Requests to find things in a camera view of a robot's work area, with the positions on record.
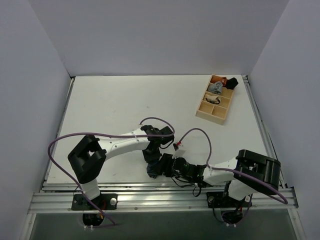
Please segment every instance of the metal frame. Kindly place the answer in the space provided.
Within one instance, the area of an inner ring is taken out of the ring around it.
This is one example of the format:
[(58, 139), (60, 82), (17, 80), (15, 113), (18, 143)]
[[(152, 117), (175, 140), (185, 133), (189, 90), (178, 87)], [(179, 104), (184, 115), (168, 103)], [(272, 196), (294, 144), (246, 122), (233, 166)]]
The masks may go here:
[[(114, 191), (101, 188), (103, 193), (118, 194), (116, 210), (107, 210), (116, 213), (156, 213), (156, 212), (181, 212), (181, 211), (212, 211), (208, 208), (206, 192), (223, 191), (224, 188), (205, 188), (199, 197), (191, 194), (193, 188), (177, 190), (153, 190), (153, 191)], [(255, 193), (252, 198), (252, 210), (261, 209), (295, 209), (297, 199), (292, 188), (281, 189), (280, 192), (287, 198), (288, 205), (274, 201), (270, 197)], [(45, 192), (35, 193), (32, 197), (30, 214), (57, 214), (57, 213), (97, 213), (96, 210), (72, 211), (71, 205), (73, 192)]]
[[(272, 158), (277, 158), (273, 148), (270, 136), (264, 125), (255, 100), (253, 98), (248, 76), (242, 76), (249, 100), (252, 106), (254, 116), (256, 118), (260, 135), (262, 137), (267, 155)], [(66, 110), (68, 107), (70, 95), (74, 85), (75, 78), (71, 79), (70, 88), (67, 95), (67, 100), (61, 122), (58, 128), (57, 136), (60, 134)], [(35, 222), (36, 214), (60, 214), (70, 213), (78, 214), (79, 211), (72, 211), (71, 204), (73, 194), (76, 191), (75, 184), (47, 184), (48, 174), (51, 168), (51, 163), (48, 165), (47, 172), (44, 178), (43, 187), (40, 193), (35, 193), (32, 197), (27, 219), (22, 231), (21, 238), (29, 239), (32, 228)], [(281, 173), (279, 191), (287, 198), (288, 205), (284, 205), (278, 201), (261, 194), (256, 193), (252, 199), (252, 210), (261, 209), (287, 209), (294, 232), (298, 240), (306, 239), (302, 224), (299, 219), (296, 208), (298, 202), (293, 188), (286, 188), (286, 184)], [(193, 187), (180, 188), (172, 182), (154, 182), (154, 183), (108, 183), (99, 184), (99, 189), (104, 192), (112, 192), (118, 194), (117, 210), (109, 211), (112, 214), (116, 213), (135, 213), (135, 212), (181, 212), (181, 211), (212, 211), (208, 208), (206, 192), (223, 191), (224, 186), (214, 186), (205, 188), (199, 197), (194, 197), (191, 194)]]

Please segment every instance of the gray floor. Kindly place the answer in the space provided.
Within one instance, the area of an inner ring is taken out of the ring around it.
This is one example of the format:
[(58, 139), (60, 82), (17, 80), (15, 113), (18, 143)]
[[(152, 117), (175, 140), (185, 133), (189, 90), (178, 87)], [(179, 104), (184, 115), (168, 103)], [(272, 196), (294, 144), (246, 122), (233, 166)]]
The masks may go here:
[(287, 210), (252, 210), (236, 228), (217, 222), (212, 212), (117, 213), (116, 227), (84, 230), (79, 214), (38, 214), (32, 240), (215, 239), (295, 240)]

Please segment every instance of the black cable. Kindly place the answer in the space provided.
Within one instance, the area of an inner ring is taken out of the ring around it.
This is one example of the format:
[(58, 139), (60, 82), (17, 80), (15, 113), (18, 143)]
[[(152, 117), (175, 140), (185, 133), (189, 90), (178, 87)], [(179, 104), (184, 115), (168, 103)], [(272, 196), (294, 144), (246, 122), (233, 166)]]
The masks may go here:
[(75, 196), (75, 192), (77, 191), (78, 188), (79, 188), (79, 186), (77, 186), (77, 187), (75, 188), (75, 190), (73, 191), (73, 196)]
[(172, 141), (165, 147), (159, 147), (160, 149), (167, 149), (168, 147), (170, 147), (170, 145), (174, 142), (174, 139), (172, 139)]
[(239, 210), (239, 208), (242, 207), (242, 205), (245, 203), (245, 200), (246, 200), (246, 198), (242, 199), (242, 200), (239, 202), (238, 207), (234, 210), (235, 213)]
[(197, 193), (197, 195), (195, 195), (195, 190), (196, 190), (196, 188), (197, 188), (197, 186), (195, 186), (195, 188), (192, 190), (192, 195), (194, 196), (194, 197), (199, 197), (200, 196), (200, 194), (201, 194), (201, 187), (199, 187), (199, 192)]
[(218, 222), (220, 222), (220, 223), (225, 223), (225, 221), (221, 221), (220, 219), (217, 218), (216, 212), (215, 212), (214, 201), (212, 201), (211, 205), (212, 205), (212, 211), (213, 211), (213, 216), (214, 216), (214, 218), (215, 218)]
[(184, 181), (184, 180), (181, 180), (179, 179), (177, 176), (174, 177), (176, 180), (180, 181), (180, 182), (183, 182), (183, 183), (186, 183), (186, 184), (191, 184), (190, 182), (188, 181)]
[(180, 187), (180, 188), (184, 188), (184, 187), (190, 187), (193, 186), (194, 184), (186, 184), (186, 185), (179, 185), (172, 177), (171, 177), (172, 181), (174, 181), (174, 183)]

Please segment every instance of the white table surface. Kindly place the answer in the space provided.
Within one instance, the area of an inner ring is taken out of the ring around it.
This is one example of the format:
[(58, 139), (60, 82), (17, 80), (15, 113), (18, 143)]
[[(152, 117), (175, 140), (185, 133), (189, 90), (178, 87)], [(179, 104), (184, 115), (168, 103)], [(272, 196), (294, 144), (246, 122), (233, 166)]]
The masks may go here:
[[(239, 82), (224, 125), (196, 117), (210, 75), (77, 76), (60, 136), (76, 132), (120, 135), (137, 129), (140, 120), (152, 116), (173, 125), (175, 140), (191, 128), (205, 130), (212, 142), (211, 164), (230, 160), (241, 149), (266, 155), (242, 77), (224, 76), (237, 78)], [(159, 129), (165, 126), (157, 120), (143, 124)], [(73, 176), (67, 155), (81, 138), (75, 136), (59, 141), (54, 153), (54, 159)], [(184, 158), (189, 163), (206, 163), (209, 146), (202, 132), (191, 132), (183, 140), (183, 145), (187, 148)], [(174, 150), (170, 147), (161, 152), (172, 154)], [(99, 183), (172, 181), (164, 176), (149, 178), (146, 167), (141, 151), (129, 152), (106, 161), (97, 180)], [(68, 183), (73, 182), (52, 164), (47, 184)]]

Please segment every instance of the white wall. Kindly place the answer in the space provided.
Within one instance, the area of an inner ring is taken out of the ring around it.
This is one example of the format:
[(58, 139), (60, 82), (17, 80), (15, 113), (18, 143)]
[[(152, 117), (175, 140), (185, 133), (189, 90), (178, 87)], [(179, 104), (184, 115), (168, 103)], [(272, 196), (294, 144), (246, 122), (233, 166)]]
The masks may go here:
[(69, 84), (29, 2), (0, 1), (0, 239), (21, 234)]
[(306, 235), (319, 239), (320, 1), (289, 1), (250, 79)]
[(29, 0), (72, 76), (248, 74), (288, 0)]

